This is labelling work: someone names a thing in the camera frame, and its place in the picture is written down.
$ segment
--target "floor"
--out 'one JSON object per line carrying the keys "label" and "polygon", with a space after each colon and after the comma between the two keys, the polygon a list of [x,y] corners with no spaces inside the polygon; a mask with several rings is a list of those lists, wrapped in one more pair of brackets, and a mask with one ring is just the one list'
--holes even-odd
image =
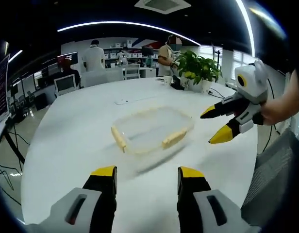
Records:
{"label": "floor", "polygon": [[[42,110],[36,111],[32,109],[31,114],[28,115],[21,123],[16,125],[16,133],[19,134],[17,136],[17,143],[20,152],[23,156],[26,156],[28,151],[29,145],[27,143],[31,142],[33,138],[34,132],[37,129],[40,121],[44,117],[45,113],[47,112],[48,107]],[[268,141],[270,133],[270,126],[258,126],[258,145],[257,145],[257,153],[261,153]],[[272,135],[269,141],[269,145],[278,137],[279,135],[273,130]],[[11,134],[12,139],[16,143],[15,135]],[[21,211],[21,198],[20,198],[20,184],[21,184],[21,168],[19,161],[13,151],[11,150],[10,146],[3,139],[0,143],[0,169],[5,170],[8,174],[7,176],[0,175],[0,186],[3,188],[6,193],[8,193],[12,198],[12,200],[7,194],[3,193],[6,204],[11,209],[12,213],[21,221],[23,221],[23,215]]]}

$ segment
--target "green leaves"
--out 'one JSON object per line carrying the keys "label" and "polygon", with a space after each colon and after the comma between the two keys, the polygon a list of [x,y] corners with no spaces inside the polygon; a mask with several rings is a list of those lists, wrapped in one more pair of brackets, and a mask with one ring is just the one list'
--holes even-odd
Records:
{"label": "green leaves", "polygon": [[201,80],[212,81],[214,77],[222,76],[221,67],[219,66],[219,69],[216,67],[216,61],[197,56],[192,51],[181,53],[177,61],[179,62],[178,70],[180,76],[187,71],[195,73],[196,76],[194,78],[188,77],[188,79],[194,80],[194,84],[199,84]]}

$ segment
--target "person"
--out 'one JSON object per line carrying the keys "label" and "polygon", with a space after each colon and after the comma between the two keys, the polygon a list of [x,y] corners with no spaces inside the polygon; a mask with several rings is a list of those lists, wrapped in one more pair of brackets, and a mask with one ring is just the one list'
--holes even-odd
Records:
{"label": "person", "polygon": [[91,45],[83,54],[83,66],[86,71],[104,69],[104,50],[98,47],[99,41],[91,41]]}
{"label": "person", "polygon": [[175,51],[180,50],[181,46],[181,40],[178,37],[171,35],[168,37],[165,45],[160,47],[158,52],[158,76],[172,76],[171,68],[177,68],[174,63],[176,58]]}
{"label": "person", "polygon": [[75,84],[76,84],[76,86],[79,86],[81,77],[80,77],[80,74],[77,70],[71,68],[71,61],[69,59],[65,58],[60,62],[59,65],[63,70],[60,73],[59,77],[61,78],[61,77],[65,77],[67,75],[74,74]]}
{"label": "person", "polygon": [[116,60],[118,63],[123,65],[128,65],[127,50],[128,50],[127,47],[123,47],[122,50],[116,55]]}
{"label": "person", "polygon": [[299,111],[299,78],[296,70],[292,72],[286,92],[277,99],[268,100],[262,105],[264,124],[274,125],[295,115]]}

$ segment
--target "white chair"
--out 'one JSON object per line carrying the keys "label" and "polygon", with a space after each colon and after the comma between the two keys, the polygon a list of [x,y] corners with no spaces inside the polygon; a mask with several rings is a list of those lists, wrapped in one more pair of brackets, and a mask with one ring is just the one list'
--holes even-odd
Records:
{"label": "white chair", "polygon": [[75,83],[75,75],[67,75],[62,78],[58,78],[54,80],[54,86],[56,88],[56,95],[61,96],[67,94],[69,92],[77,90],[77,86]]}
{"label": "white chair", "polygon": [[122,68],[108,68],[98,71],[85,72],[82,74],[83,87],[90,87],[121,80],[124,80]]}
{"label": "white chair", "polygon": [[126,65],[123,66],[125,68],[124,71],[124,79],[139,79],[140,78],[140,64],[135,65]]}

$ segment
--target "cup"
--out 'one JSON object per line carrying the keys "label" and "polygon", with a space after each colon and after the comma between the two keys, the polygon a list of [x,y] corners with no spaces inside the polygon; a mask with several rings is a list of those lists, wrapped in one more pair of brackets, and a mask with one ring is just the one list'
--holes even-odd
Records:
{"label": "cup", "polygon": [[165,80],[165,86],[170,86],[171,85],[171,81],[172,81],[171,76],[164,76],[164,80]]}

